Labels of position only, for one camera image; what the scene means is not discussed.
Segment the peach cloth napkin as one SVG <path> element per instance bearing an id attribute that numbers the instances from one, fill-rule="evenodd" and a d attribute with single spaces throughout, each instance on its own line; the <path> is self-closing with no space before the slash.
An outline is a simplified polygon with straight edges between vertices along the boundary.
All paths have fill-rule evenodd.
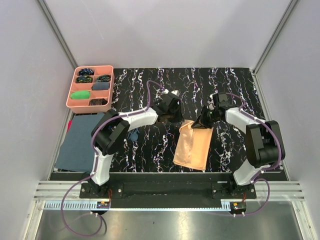
<path id="1" fill-rule="evenodd" d="M 205 171 L 213 135 L 212 128 L 192 128 L 194 121 L 185 120 L 179 129 L 173 163 L 193 170 Z"/>

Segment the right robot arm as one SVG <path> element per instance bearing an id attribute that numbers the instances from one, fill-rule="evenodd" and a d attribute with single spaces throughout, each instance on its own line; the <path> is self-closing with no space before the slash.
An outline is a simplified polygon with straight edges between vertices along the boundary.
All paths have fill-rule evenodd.
<path id="1" fill-rule="evenodd" d="M 223 121 L 245 134 L 246 160 L 227 185 L 228 195 L 235 199 L 244 194 L 245 186 L 257 181 L 260 174 L 277 168 L 286 156 L 279 123 L 247 113 L 244 111 L 246 103 L 233 93 L 213 94 L 191 126 L 211 129 L 215 123 Z"/>

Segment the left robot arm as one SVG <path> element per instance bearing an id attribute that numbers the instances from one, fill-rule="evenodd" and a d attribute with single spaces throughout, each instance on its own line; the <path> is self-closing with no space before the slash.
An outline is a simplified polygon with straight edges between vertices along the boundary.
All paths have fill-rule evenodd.
<path id="1" fill-rule="evenodd" d="M 90 192 L 97 198 L 108 193 L 107 182 L 113 156 L 123 146 L 128 132 L 161 122 L 179 123 L 183 120 L 180 92 L 164 90 L 163 95 L 152 106 L 130 112 L 108 110 L 91 132 L 94 151 L 92 171 L 93 184 Z"/>

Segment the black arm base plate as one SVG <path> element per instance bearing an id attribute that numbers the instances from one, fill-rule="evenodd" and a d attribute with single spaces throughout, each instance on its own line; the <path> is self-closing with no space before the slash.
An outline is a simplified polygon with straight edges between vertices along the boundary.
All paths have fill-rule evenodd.
<path id="1" fill-rule="evenodd" d="M 254 185 L 236 186 L 230 173 L 110 173 L 109 181 L 101 186 L 89 180 L 82 183 L 81 199 L 125 199 L 131 196 L 200 196 L 209 199 L 253 200 Z"/>

